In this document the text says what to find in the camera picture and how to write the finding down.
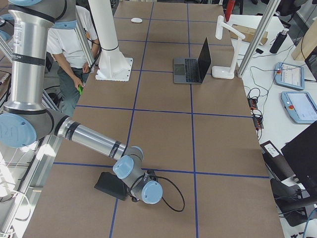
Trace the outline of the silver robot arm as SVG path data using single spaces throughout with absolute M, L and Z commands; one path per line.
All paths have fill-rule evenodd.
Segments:
M 12 0 L 14 18 L 11 96 L 0 116 L 0 140 L 9 147 L 30 145 L 54 135 L 76 142 L 115 159 L 114 183 L 127 186 L 135 200 L 158 203 L 161 184 L 141 168 L 143 152 L 102 135 L 71 117 L 46 108 L 42 103 L 48 30 L 54 26 L 76 27 L 76 6 L 72 0 Z

